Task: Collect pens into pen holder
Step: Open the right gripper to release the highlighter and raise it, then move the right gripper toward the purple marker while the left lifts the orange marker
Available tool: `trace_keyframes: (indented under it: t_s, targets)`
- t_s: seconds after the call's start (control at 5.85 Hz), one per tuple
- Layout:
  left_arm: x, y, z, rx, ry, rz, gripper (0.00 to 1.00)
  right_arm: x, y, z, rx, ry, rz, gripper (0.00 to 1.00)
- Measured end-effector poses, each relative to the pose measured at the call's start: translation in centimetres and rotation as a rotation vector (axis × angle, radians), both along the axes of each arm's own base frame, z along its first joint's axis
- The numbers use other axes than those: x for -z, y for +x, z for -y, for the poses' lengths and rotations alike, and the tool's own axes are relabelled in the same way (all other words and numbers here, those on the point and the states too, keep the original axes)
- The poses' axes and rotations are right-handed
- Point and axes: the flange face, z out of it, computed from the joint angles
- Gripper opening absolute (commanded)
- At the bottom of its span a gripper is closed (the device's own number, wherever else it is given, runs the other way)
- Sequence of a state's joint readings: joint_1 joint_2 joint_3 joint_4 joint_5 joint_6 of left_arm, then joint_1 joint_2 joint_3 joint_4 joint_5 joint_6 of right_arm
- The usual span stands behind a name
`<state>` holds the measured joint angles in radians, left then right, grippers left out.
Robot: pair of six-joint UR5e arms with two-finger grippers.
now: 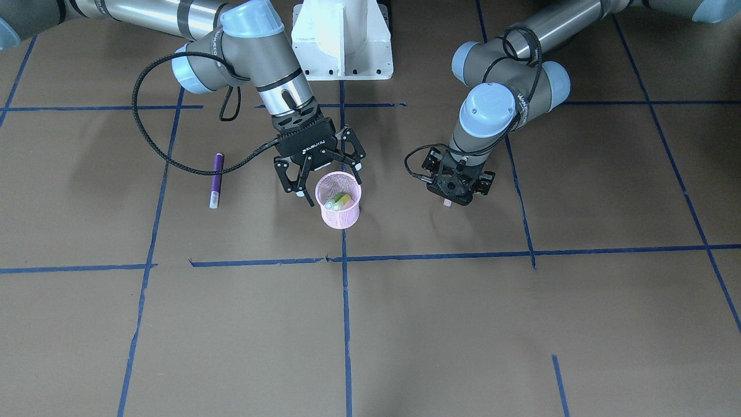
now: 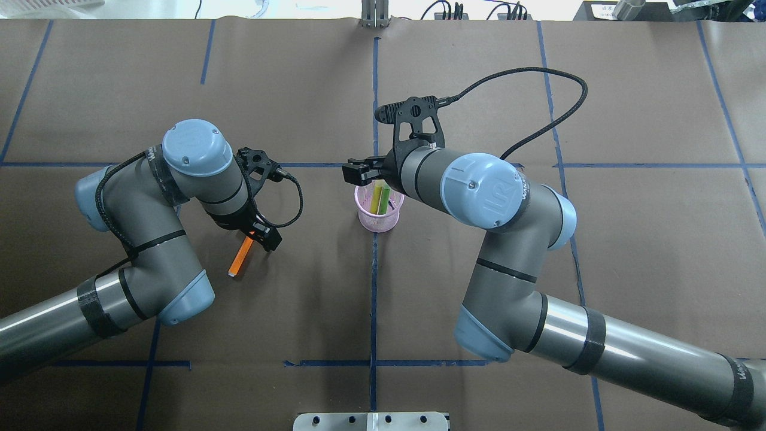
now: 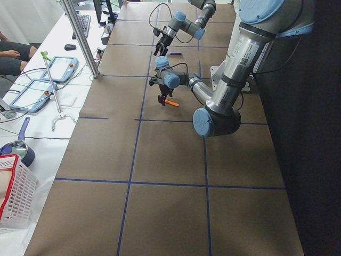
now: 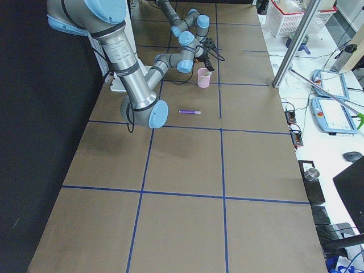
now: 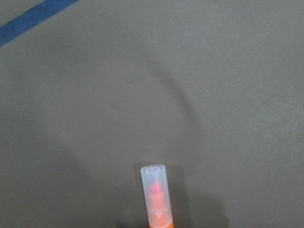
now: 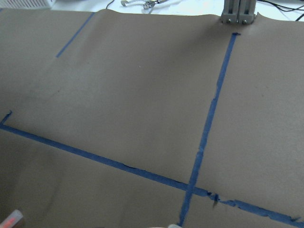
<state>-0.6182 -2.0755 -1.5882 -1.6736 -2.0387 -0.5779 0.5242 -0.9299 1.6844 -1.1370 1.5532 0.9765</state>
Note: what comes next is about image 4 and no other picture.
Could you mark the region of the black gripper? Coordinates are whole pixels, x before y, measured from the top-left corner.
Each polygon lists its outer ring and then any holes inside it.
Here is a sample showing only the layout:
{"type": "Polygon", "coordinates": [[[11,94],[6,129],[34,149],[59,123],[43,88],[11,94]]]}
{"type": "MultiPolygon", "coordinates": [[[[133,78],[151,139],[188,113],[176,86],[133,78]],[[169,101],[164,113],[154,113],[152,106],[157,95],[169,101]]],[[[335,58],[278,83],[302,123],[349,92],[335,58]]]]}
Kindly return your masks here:
{"type": "Polygon", "coordinates": [[[212,63],[210,62],[210,58],[208,54],[202,54],[201,56],[197,57],[196,60],[200,63],[203,63],[205,65],[205,68],[209,72],[215,71],[215,68],[213,67],[212,63]]]}

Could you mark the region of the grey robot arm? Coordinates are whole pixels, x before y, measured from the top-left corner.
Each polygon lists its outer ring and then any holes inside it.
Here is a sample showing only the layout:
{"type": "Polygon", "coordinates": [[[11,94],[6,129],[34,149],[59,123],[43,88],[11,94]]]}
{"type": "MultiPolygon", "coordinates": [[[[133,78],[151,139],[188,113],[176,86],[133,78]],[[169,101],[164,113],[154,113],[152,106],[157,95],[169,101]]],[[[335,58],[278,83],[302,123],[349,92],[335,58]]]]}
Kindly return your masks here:
{"type": "Polygon", "coordinates": [[[168,19],[181,51],[157,55],[154,65],[144,74],[125,33],[129,13],[125,1],[47,1],[51,28],[72,35],[90,35],[103,47],[127,92],[121,103],[123,119],[132,126],[151,129],[161,128],[168,118],[168,105],[158,98],[154,88],[169,69],[189,73],[198,60],[208,71],[214,70],[206,48],[211,41],[207,37],[209,17],[191,9],[181,19],[169,1],[156,1],[156,4],[168,19]]]}
{"type": "Polygon", "coordinates": [[[210,26],[210,18],[207,15],[200,13],[196,9],[190,9],[188,15],[185,18],[181,18],[168,0],[155,1],[155,3],[169,21],[174,37],[178,38],[184,31],[195,28],[195,37],[200,43],[207,39],[210,26]]]}

